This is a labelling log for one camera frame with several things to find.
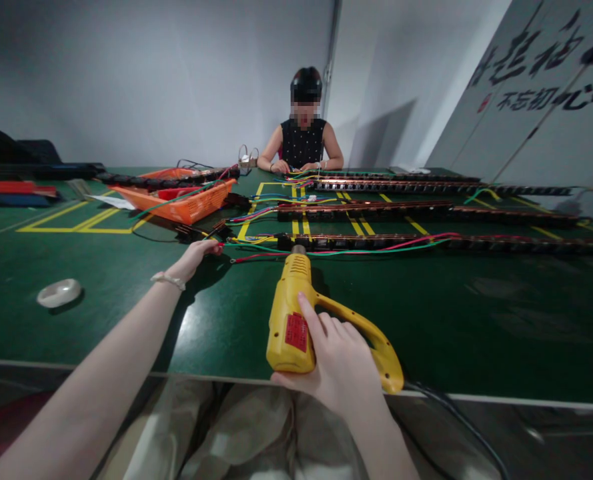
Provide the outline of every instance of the green table surface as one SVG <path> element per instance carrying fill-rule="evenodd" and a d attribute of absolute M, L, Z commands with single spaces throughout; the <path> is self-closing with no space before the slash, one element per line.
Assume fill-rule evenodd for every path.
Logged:
<path fill-rule="evenodd" d="M 152 170 L 113 171 L 136 175 Z M 253 170 L 234 191 L 251 195 L 264 183 L 263 193 L 291 193 L 289 187 L 272 185 L 272 177 Z M 73 198 L 64 183 L 46 184 Z M 100 183 L 89 185 L 96 194 L 107 192 Z M 350 195 L 382 200 L 377 194 Z M 458 204 L 466 199 L 440 198 Z M 474 205 L 534 208 L 521 199 L 497 203 L 486 194 L 480 199 L 486 205 Z M 133 223 L 135 213 L 128 211 L 94 225 L 92 229 L 99 231 L 71 231 L 110 208 L 97 201 L 36 226 L 39 231 L 17 231 L 72 205 L 76 203 L 46 210 L 0 208 L 0 363 L 78 364 L 149 289 L 149 278 L 186 248 L 120 233 Z M 243 213 L 220 210 L 198 225 L 209 228 L 220 218 Z M 492 223 L 420 223 L 434 234 L 593 238 L 593 227 L 543 231 Z M 349 221 L 309 226 L 312 233 L 355 234 Z M 301 222 L 279 223 L 275 215 L 268 215 L 252 223 L 247 234 L 292 233 L 294 227 L 303 233 Z M 369 227 L 376 233 L 418 233 L 408 221 L 371 222 Z M 175 237 L 170 225 L 160 221 L 149 221 L 137 232 L 157 240 Z M 246 255 L 250 252 L 228 247 L 224 256 L 203 262 L 181 297 L 156 371 L 239 381 L 269 379 L 268 319 L 283 259 L 229 262 Z M 410 379 L 463 398 L 593 404 L 593 257 L 437 247 L 397 255 L 312 259 L 312 275 L 320 293 L 360 312 L 386 334 Z M 38 292 L 65 278 L 80 281 L 82 298 L 56 310 L 38 305 Z"/>

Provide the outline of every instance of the red label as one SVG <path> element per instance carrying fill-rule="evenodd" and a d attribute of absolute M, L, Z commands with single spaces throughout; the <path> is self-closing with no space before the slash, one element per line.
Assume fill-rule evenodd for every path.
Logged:
<path fill-rule="evenodd" d="M 287 316 L 285 343 L 304 352 L 308 351 L 308 323 L 300 313 L 294 312 Z"/>

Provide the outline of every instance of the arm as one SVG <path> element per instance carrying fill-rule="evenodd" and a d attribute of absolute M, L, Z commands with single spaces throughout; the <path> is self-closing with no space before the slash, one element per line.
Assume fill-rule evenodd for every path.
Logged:
<path fill-rule="evenodd" d="M 192 243 L 166 273 L 189 280 L 216 240 Z M 0 479 L 88 479 L 159 353 L 181 291 L 157 282 L 72 372 L 0 458 Z"/>
<path fill-rule="evenodd" d="M 326 123 L 325 128 L 323 129 L 323 145 L 325 146 L 325 151 L 328 153 L 330 159 L 322 161 L 322 169 L 340 170 L 343 168 L 343 153 L 341 152 L 341 147 L 338 146 L 338 140 L 336 139 L 334 129 L 329 123 Z"/>
<path fill-rule="evenodd" d="M 327 313 L 316 315 L 302 293 L 298 301 L 312 336 L 316 368 L 305 375 L 274 373 L 271 380 L 311 395 L 344 419 L 370 479 L 418 480 L 365 339 L 351 323 Z"/>
<path fill-rule="evenodd" d="M 266 171 L 273 171 L 273 172 L 280 172 L 280 173 L 289 173 L 289 165 L 284 160 L 278 160 L 276 163 L 272 165 L 271 160 L 276 156 L 278 149 L 281 147 L 283 143 L 283 129 L 279 125 L 274 130 L 274 133 L 271 134 L 269 138 L 269 142 L 267 142 L 267 147 L 261 153 L 261 156 L 258 157 L 257 165 L 261 170 Z"/>

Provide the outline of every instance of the black polka dot top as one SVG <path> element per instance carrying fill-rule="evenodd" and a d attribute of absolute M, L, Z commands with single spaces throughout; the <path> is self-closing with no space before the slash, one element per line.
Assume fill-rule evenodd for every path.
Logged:
<path fill-rule="evenodd" d="M 323 129 L 327 122 L 314 119 L 307 130 L 301 130 L 295 120 L 281 123 L 283 145 L 280 157 L 290 167 L 300 168 L 306 163 L 323 159 Z"/>

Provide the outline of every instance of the heat gun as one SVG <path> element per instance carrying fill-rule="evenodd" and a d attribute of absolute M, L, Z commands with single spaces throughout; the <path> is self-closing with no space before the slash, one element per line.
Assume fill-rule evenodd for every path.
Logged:
<path fill-rule="evenodd" d="M 295 245 L 287 256 L 274 293 L 267 342 L 267 361 L 272 369 L 307 373 L 316 366 L 308 324 L 298 304 L 299 292 L 305 294 L 312 306 L 321 305 L 338 319 L 349 321 L 372 343 L 372 357 L 381 376 L 383 390 L 397 393 L 403 389 L 403 371 L 390 341 L 365 317 L 314 290 L 310 259 L 301 245 Z"/>

